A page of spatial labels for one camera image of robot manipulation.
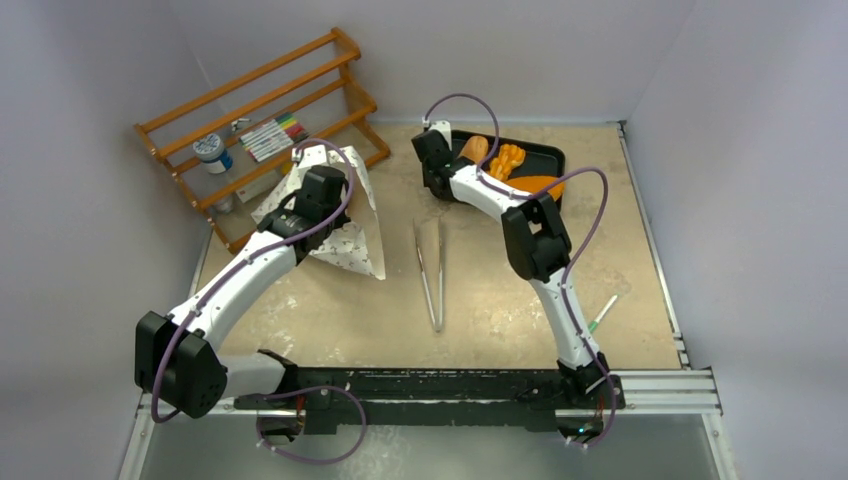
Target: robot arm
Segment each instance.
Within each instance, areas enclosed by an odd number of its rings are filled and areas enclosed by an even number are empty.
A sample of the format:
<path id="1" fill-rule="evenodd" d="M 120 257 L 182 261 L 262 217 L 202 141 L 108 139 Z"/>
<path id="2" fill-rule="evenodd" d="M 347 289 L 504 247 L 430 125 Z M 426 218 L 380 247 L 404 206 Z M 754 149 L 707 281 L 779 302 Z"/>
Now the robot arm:
<path id="1" fill-rule="evenodd" d="M 136 385 L 153 390 L 168 342 L 179 324 L 193 315 L 191 331 L 183 332 L 166 367 L 163 400 L 199 418 L 221 398 L 274 392 L 286 372 L 285 359 L 262 350 L 231 357 L 218 357 L 216 352 L 235 323 L 274 281 L 348 221 L 342 214 L 318 232 L 282 245 L 284 238 L 293 239 L 328 218 L 339 208 L 347 186 L 344 173 L 335 168 L 310 168 L 301 188 L 259 222 L 244 249 L 206 287 L 165 317 L 154 312 L 142 317 L 136 326 Z M 294 206 L 288 209 L 292 199 Z"/>
<path id="2" fill-rule="evenodd" d="M 544 307 L 556 340 L 560 370 L 580 394 L 592 391 L 604 377 L 580 336 L 586 338 L 602 362 L 605 360 L 588 328 L 581 332 L 574 328 L 561 298 L 565 292 L 577 321 L 585 325 L 571 278 L 566 279 L 565 288 L 561 286 L 570 262 L 571 242 L 553 198 L 543 195 L 526 200 L 526 192 L 494 178 L 487 180 L 508 194 L 484 185 L 477 177 L 476 164 L 464 157 L 454 158 L 449 132 L 449 124 L 440 121 L 412 139 L 422 164 L 424 185 L 437 198 L 470 204 L 501 223 L 510 265 L 530 282 Z M 531 229 L 531 224 L 540 228 Z"/>

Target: jar lid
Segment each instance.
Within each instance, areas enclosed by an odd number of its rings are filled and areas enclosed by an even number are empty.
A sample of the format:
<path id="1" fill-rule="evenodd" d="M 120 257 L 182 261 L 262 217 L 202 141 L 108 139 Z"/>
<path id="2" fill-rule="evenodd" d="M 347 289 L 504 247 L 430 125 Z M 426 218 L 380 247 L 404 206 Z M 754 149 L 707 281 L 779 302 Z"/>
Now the jar lid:
<path id="1" fill-rule="evenodd" d="M 194 142 L 192 145 L 194 149 L 194 153 L 198 155 L 209 155 L 211 153 L 215 153 L 216 150 L 221 148 L 221 137 L 217 134 L 210 133 L 200 140 Z"/>

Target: colored marker set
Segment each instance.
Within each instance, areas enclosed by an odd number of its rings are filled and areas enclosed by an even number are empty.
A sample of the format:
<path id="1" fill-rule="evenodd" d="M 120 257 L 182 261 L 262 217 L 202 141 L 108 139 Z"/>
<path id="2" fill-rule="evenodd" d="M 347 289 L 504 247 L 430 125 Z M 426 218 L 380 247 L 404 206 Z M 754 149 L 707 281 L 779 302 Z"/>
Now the colored marker set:
<path id="1" fill-rule="evenodd" d="M 284 113 L 239 137 L 244 149 L 257 162 L 267 160 L 300 142 L 309 134 L 291 113 Z"/>

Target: white paper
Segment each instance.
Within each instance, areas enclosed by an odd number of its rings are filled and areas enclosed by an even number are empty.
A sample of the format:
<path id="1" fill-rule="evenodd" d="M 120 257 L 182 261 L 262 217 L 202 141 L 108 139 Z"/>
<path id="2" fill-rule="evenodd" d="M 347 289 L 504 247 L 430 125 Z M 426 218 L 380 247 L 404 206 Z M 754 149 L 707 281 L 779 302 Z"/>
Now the white paper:
<path id="1" fill-rule="evenodd" d="M 365 162 L 353 147 L 344 147 L 342 151 L 353 163 L 356 178 L 353 198 L 347 208 L 351 221 L 330 234 L 323 245 L 310 255 L 318 260 L 339 266 L 345 270 L 370 275 L 379 280 L 386 279 L 386 266 L 383 261 L 383 241 L 380 237 L 380 223 L 377 220 L 377 203 L 374 190 L 368 180 Z M 303 159 L 295 165 L 251 216 L 255 222 L 276 209 L 283 197 L 300 188 L 306 171 L 315 165 L 329 164 L 347 173 L 347 166 L 336 152 L 329 154 L 323 145 L 304 149 Z"/>

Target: metal frame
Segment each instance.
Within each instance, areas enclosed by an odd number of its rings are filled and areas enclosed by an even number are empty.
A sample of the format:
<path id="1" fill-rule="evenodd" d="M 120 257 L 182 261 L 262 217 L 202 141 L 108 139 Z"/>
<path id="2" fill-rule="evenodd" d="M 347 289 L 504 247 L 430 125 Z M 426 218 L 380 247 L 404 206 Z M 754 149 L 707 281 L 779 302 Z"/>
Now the metal frame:
<path id="1" fill-rule="evenodd" d="M 618 129 L 618 140 L 621 142 L 621 151 L 624 153 L 624 161 L 627 163 L 627 172 L 630 174 L 630 183 L 633 184 L 633 192 L 636 194 L 636 204 L 639 205 L 639 215 L 642 216 L 642 225 L 645 227 L 645 236 L 648 237 L 648 246 L 651 248 L 651 256 L 654 258 L 654 266 L 657 269 L 657 277 L 660 280 L 663 297 L 665 298 L 665 306 L 668 311 L 668 320 L 671 322 L 671 331 L 680 335 L 680 325 L 677 323 L 677 314 L 674 313 L 674 305 L 671 303 L 671 295 L 668 293 L 668 283 L 665 281 L 665 272 L 662 268 L 662 261 L 657 253 L 657 244 L 654 242 L 654 233 L 651 231 L 651 220 L 645 212 L 645 204 L 642 202 L 642 193 L 639 191 L 639 183 L 636 181 L 636 176 L 633 173 L 633 164 L 630 162 L 630 152 L 627 151 L 627 142 L 624 138 L 624 130 L 620 123 L 616 123 Z"/>
<path id="2" fill-rule="evenodd" d="M 686 346 L 683 342 L 680 326 L 677 323 L 677 316 L 674 312 L 671 297 L 669 296 L 665 274 L 657 254 L 650 222 L 648 221 L 642 203 L 642 196 L 633 174 L 633 167 L 630 161 L 630 154 L 627 151 L 624 133 L 620 124 L 616 124 L 616 127 L 618 128 L 621 148 L 624 152 L 630 179 L 633 183 L 633 190 L 636 194 L 636 201 L 639 205 L 639 212 L 645 227 L 651 255 L 653 256 L 657 276 L 662 287 L 669 314 L 669 322 L 682 365 L 681 370 L 621 370 L 612 372 L 621 377 L 627 398 L 627 405 L 616 413 L 620 415 L 700 415 L 719 479 L 737 480 L 738 474 L 735 469 L 733 453 L 721 419 L 721 401 L 715 379 L 711 370 L 692 370 L 689 364 L 689 356 L 686 353 Z M 193 295 L 197 288 L 200 270 L 208 248 L 208 240 L 207 238 L 207 241 L 204 242 L 203 251 L 198 260 L 190 295 Z M 256 416 L 259 414 L 257 410 L 236 409 L 233 403 L 233 399 L 218 402 L 208 415 Z M 165 411 L 169 408 L 164 404 L 162 407 Z M 135 480 L 140 478 L 154 426 L 148 413 L 149 408 L 150 395 L 142 395 L 138 411 L 136 412 L 132 437 L 130 438 L 119 476 L 121 480 Z M 558 417 L 585 416 L 587 413 L 592 414 L 592 412 L 581 410 L 558 410 L 556 412 Z M 295 417 L 295 412 L 292 410 L 263 410 L 261 414 L 263 416 L 281 418 Z"/>
<path id="3" fill-rule="evenodd" d="M 203 274 L 203 262 L 206 261 L 206 255 L 209 253 L 209 244 L 212 241 L 212 228 L 203 229 L 203 244 L 200 246 L 200 253 L 197 257 L 197 265 L 194 266 L 194 275 L 191 277 L 191 284 L 188 287 L 186 298 L 191 298 L 197 293 L 198 283 L 200 283 L 200 275 Z"/>

